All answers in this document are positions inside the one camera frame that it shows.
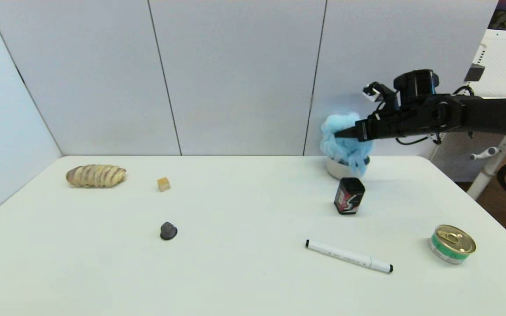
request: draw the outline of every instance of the panel seam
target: panel seam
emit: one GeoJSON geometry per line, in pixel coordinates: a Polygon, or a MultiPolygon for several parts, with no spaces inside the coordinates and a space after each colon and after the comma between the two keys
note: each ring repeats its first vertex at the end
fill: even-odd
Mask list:
{"type": "Polygon", "coordinates": [[[315,61],[314,84],[311,86],[310,110],[307,114],[306,136],[304,138],[304,151],[302,152],[302,156],[306,155],[307,134],[310,130],[311,108],[313,107],[313,104],[314,104],[315,80],[318,75],[319,53],[321,52],[321,49],[322,49],[323,28],[325,27],[325,14],[327,13],[327,1],[328,0],[325,0],[325,7],[323,8],[322,30],[321,30],[321,33],[319,34],[318,56],[317,56],[317,60],[315,61]]]}
{"type": "Polygon", "coordinates": [[[155,31],[155,23],[153,22],[153,14],[151,12],[151,4],[147,0],[149,9],[149,18],[151,19],[151,27],[153,29],[153,36],[155,37],[155,45],[157,47],[157,54],[159,55],[159,64],[161,65],[161,72],[163,73],[163,83],[165,84],[165,90],[167,92],[167,100],[169,101],[169,108],[171,109],[171,117],[173,118],[173,127],[175,128],[175,137],[177,138],[177,146],[179,146],[179,154],[183,156],[181,150],[181,142],[179,140],[179,133],[177,132],[177,123],[175,122],[175,114],[173,112],[173,106],[171,104],[171,96],[169,94],[169,87],[167,86],[167,77],[165,76],[165,68],[163,67],[163,59],[161,58],[161,50],[159,49],[159,40],[157,39],[157,32],[155,31]]]}
{"type": "Polygon", "coordinates": [[[14,68],[17,70],[18,76],[21,78],[22,84],[24,84],[24,86],[25,86],[26,92],[29,94],[30,100],[34,104],[34,108],[36,108],[36,111],[38,112],[40,119],[42,119],[42,123],[44,123],[46,130],[48,130],[48,133],[50,134],[50,137],[52,137],[52,140],[54,141],[54,144],[56,144],[56,147],[60,151],[60,154],[62,155],[62,157],[64,157],[64,152],[63,152],[62,148],[60,148],[60,144],[58,144],[58,142],[56,141],[56,138],[55,138],[54,134],[52,133],[52,130],[50,130],[48,123],[46,122],[46,120],[44,119],[44,116],[40,112],[40,108],[38,108],[38,105],[36,104],[36,101],[33,98],[33,94],[30,93],[29,86],[26,84],[25,80],[23,79],[22,74],[21,74],[20,70],[18,69],[17,63],[14,61],[13,54],[11,54],[11,50],[9,50],[9,46],[7,46],[7,42],[5,42],[5,38],[4,38],[4,35],[2,34],[1,30],[0,30],[0,38],[1,38],[2,42],[4,43],[5,49],[7,50],[9,57],[11,58],[11,62],[13,62],[14,68]]]}

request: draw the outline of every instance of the white bowl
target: white bowl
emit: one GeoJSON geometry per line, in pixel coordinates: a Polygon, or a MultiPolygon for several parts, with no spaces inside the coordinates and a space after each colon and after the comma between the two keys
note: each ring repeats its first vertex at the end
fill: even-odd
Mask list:
{"type": "Polygon", "coordinates": [[[334,162],[331,158],[327,157],[327,160],[325,162],[325,168],[327,169],[327,172],[333,176],[333,178],[336,179],[342,179],[342,178],[360,178],[360,176],[355,176],[353,172],[351,171],[351,168],[349,166],[340,164],[338,162],[334,162]]]}

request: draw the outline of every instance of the black can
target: black can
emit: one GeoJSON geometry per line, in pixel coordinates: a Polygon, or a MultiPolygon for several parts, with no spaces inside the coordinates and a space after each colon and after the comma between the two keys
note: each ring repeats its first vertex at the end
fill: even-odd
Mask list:
{"type": "Polygon", "coordinates": [[[356,214],[364,195],[364,185],[359,178],[342,178],[335,195],[335,206],[339,214],[356,214]]]}

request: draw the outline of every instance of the tin can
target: tin can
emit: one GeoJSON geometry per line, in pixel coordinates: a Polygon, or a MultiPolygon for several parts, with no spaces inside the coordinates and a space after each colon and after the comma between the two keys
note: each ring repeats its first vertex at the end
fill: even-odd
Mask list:
{"type": "Polygon", "coordinates": [[[434,229],[429,246],[432,252],[451,264],[460,264],[476,251],[476,242],[463,230],[450,225],[434,229]]]}
{"type": "Polygon", "coordinates": [[[358,178],[342,178],[335,194],[339,214],[356,214],[364,195],[364,185],[358,178]]]}

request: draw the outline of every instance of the green label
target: green label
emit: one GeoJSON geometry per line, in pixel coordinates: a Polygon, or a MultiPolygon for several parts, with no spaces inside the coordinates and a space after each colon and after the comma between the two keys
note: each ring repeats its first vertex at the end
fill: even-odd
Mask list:
{"type": "Polygon", "coordinates": [[[448,256],[450,258],[456,259],[456,260],[464,260],[469,255],[460,254],[458,252],[455,252],[454,250],[451,250],[450,248],[444,246],[440,240],[438,240],[438,236],[436,236],[436,233],[432,234],[432,237],[430,238],[432,240],[432,244],[445,256],[448,256]]]}

